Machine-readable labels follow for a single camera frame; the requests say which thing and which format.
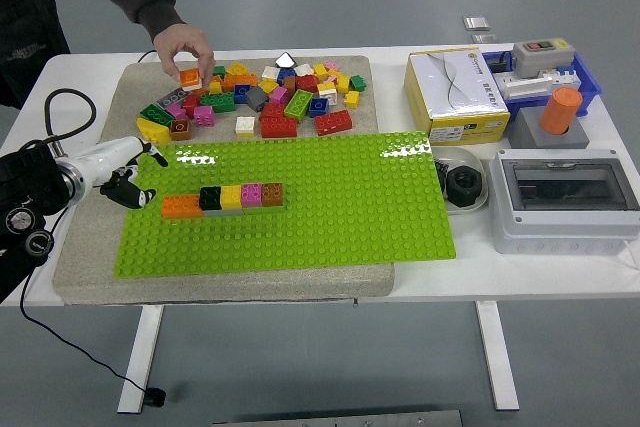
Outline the person's left hand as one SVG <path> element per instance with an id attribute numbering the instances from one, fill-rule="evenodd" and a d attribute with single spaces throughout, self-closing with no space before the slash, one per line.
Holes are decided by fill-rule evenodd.
<path id="1" fill-rule="evenodd" d="M 178 81 L 180 74 L 174 58 L 179 52 L 188 52 L 197 59 L 197 67 L 204 84 L 211 80 L 215 67 L 214 52 L 205 33 L 188 24 L 174 24 L 153 38 L 164 72 Z"/>

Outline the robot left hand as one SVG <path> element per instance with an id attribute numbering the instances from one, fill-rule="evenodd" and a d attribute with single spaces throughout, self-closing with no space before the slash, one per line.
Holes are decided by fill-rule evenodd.
<path id="1" fill-rule="evenodd" d="M 134 183 L 142 154 L 151 156 L 161 167 L 168 166 L 151 142 L 135 136 L 103 142 L 74 158 L 60 160 L 59 169 L 66 170 L 70 181 L 69 203 L 79 203 L 98 188 L 101 195 L 126 208 L 145 207 L 156 196 L 156 190 L 141 190 Z"/>

